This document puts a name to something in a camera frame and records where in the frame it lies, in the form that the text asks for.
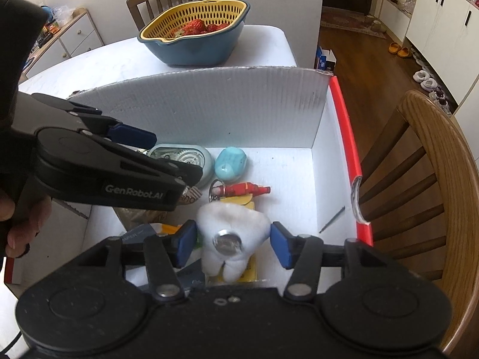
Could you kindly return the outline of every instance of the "human hand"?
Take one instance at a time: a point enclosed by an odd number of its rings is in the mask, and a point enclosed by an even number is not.
[[[15,203],[7,194],[0,189],[0,221],[6,221],[13,216],[15,211]],[[52,212],[52,200],[45,197],[37,202],[30,209],[30,217],[27,221],[16,224],[11,227],[7,235],[7,245],[5,254],[11,258],[21,256],[33,238],[40,231]]]

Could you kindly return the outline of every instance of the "blue bowl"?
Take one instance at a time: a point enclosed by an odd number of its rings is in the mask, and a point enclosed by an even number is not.
[[[219,32],[212,32],[198,37],[184,36],[174,42],[163,43],[159,40],[137,38],[163,63],[174,66],[217,66],[231,55],[241,31],[244,20],[250,10],[246,3],[240,19],[233,25]]]

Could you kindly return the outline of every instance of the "white plush toy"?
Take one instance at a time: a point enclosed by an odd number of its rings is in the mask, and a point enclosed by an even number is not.
[[[255,250],[270,235],[271,221],[261,212],[227,202],[211,202],[198,210],[196,224],[203,235],[202,269],[215,277],[223,268],[223,280],[235,282]]]

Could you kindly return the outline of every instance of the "orange slipper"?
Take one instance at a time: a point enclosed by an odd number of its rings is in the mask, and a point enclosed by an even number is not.
[[[398,51],[398,56],[401,58],[410,58],[413,56],[413,53],[409,48],[404,47],[402,50]]]
[[[398,43],[392,42],[392,43],[389,45],[388,51],[389,51],[391,54],[397,54],[400,49],[401,49],[401,46],[399,46]]]

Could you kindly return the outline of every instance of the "doormat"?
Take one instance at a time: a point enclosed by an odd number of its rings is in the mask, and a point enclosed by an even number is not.
[[[377,38],[386,39],[385,34],[370,30],[370,24],[366,23],[366,16],[358,12],[344,9],[324,7],[321,13],[321,26],[337,28],[352,32],[359,32]]]

